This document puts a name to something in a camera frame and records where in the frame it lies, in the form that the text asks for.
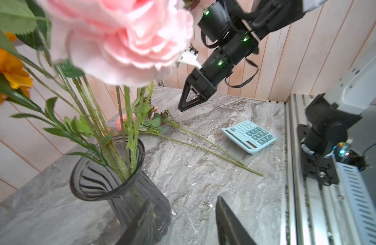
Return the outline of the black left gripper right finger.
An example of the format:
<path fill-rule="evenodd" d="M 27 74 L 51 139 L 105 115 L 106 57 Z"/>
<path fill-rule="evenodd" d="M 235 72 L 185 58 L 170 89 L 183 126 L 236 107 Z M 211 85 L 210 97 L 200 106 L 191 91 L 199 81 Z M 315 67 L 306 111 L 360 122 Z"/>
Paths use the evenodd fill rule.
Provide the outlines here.
<path fill-rule="evenodd" d="M 221 196 L 217 197 L 215 214 L 220 245 L 257 245 Z"/>

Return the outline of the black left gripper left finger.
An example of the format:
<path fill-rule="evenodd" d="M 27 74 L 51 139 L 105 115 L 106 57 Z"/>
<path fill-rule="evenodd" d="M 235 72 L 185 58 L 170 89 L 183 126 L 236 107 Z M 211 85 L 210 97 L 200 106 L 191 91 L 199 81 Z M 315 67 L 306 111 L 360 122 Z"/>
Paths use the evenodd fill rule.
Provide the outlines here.
<path fill-rule="evenodd" d="M 152 245 L 155 207 L 155 203 L 146 201 L 116 245 Z"/>

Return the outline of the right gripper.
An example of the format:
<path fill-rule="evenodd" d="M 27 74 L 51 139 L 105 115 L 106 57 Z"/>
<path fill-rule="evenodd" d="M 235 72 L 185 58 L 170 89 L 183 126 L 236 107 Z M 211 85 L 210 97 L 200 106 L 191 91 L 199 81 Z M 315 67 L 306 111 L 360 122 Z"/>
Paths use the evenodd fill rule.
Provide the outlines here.
<path fill-rule="evenodd" d="M 181 94 L 178 109 L 183 112 L 208 101 L 216 92 L 223 79 L 231 75 L 237 64 L 237 46 L 216 48 L 203 64 L 197 61 L 197 51 L 184 51 L 179 63 L 195 67 L 188 75 Z"/>

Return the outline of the small pink carnation stem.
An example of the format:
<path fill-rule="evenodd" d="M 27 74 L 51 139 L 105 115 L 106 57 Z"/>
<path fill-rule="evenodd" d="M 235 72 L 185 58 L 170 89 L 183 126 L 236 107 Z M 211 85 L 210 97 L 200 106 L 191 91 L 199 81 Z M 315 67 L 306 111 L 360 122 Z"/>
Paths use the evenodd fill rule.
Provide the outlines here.
<path fill-rule="evenodd" d="M 187 136 L 187 139 L 167 136 L 164 133 L 165 129 L 173 129 L 176 132 L 182 133 Z M 264 174 L 247 167 L 240 159 L 233 156 L 226 149 L 180 125 L 168 109 L 161 111 L 158 107 L 151 105 L 148 109 L 148 114 L 144 117 L 144 121 L 140 123 L 139 132 L 201 150 L 250 173 L 261 177 L 264 176 Z"/>

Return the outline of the pink peony single stem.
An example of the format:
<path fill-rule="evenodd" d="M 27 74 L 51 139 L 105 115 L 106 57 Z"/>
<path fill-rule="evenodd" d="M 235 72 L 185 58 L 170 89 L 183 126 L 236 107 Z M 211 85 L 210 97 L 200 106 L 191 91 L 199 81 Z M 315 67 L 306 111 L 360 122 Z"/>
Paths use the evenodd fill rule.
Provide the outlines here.
<path fill-rule="evenodd" d="M 190 44 L 183 1 L 38 1 L 51 21 L 50 58 L 106 84 L 143 88 L 170 76 Z"/>

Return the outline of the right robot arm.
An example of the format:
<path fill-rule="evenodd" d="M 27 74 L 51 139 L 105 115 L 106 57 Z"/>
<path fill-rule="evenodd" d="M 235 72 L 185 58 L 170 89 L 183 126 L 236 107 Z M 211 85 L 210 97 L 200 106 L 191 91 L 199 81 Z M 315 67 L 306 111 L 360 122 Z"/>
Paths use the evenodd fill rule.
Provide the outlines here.
<path fill-rule="evenodd" d="M 376 1 L 327 1 L 304 18 L 270 34 L 257 58 L 259 77 L 231 95 L 263 99 L 285 113 L 278 140 L 282 171 L 273 150 L 255 156 L 270 171 L 258 184 L 238 178 L 243 194 L 223 197 L 260 245 L 376 245 L 376 106 L 349 130 L 367 168 L 339 166 L 341 182 L 320 187 L 302 176 L 294 152 L 298 124 L 316 95 L 334 86 L 376 43 Z"/>

